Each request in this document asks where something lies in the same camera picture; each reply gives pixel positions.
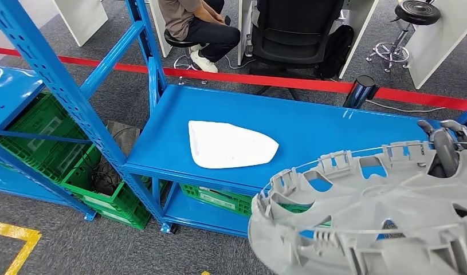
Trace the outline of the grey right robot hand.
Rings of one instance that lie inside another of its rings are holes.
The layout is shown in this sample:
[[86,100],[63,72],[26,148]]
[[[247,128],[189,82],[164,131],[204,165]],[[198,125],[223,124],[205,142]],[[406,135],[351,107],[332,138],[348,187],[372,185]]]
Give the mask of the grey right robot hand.
[[467,150],[467,126],[455,120],[443,120],[434,129],[426,120],[417,125],[427,134],[435,150],[428,174],[436,178],[454,176],[460,166],[460,152]]

